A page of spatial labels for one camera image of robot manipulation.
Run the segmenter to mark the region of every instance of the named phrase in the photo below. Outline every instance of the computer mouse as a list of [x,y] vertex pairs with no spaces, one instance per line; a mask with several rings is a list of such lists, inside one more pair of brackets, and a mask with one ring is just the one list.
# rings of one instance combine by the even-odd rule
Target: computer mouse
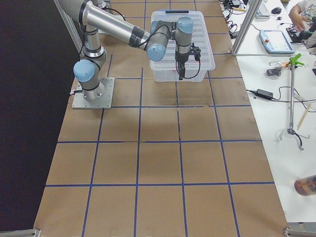
[[281,7],[276,7],[276,8],[273,8],[271,13],[273,14],[280,14],[282,11],[282,8]]

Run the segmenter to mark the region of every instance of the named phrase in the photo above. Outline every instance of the clear plastic storage bin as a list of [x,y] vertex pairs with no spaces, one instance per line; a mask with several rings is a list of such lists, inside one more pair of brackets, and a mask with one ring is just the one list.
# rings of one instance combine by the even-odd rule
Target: clear plastic storage bin
[[[150,67],[154,73],[154,80],[157,82],[163,81],[202,81],[207,71],[215,69],[215,62],[211,45],[208,38],[208,33],[204,21],[203,14],[199,11],[189,11],[189,13],[166,13],[166,11],[155,11],[152,14],[153,21],[177,21],[180,17],[190,17],[193,20],[192,43],[201,50],[201,68],[199,74],[192,79],[179,80],[179,75],[176,70],[176,61],[174,58],[176,43],[174,40],[169,40],[166,49],[166,54],[159,62],[150,61]],[[186,78],[193,77],[198,73],[198,61],[195,61],[194,56],[190,55],[189,60],[185,63]]]

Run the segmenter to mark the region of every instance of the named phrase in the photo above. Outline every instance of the person's hand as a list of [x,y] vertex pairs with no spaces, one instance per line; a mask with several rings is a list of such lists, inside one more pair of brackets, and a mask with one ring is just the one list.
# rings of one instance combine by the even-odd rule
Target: person's hand
[[292,14],[290,18],[299,31],[305,30],[304,21],[308,21],[307,17],[300,14]]

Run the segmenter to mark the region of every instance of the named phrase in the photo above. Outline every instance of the person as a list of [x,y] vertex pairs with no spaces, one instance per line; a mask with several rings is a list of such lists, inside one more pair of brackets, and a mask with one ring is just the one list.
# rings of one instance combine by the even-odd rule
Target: person
[[[312,18],[316,16],[316,0],[302,0],[292,7],[289,17],[299,30],[308,30],[312,25]],[[316,33],[307,40],[306,48],[316,46]]]

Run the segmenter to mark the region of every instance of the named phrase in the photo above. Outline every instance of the brown bottle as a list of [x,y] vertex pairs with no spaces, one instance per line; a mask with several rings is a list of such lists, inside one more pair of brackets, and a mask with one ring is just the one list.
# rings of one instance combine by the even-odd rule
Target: brown bottle
[[316,195],[316,175],[296,180],[294,187],[300,195]]

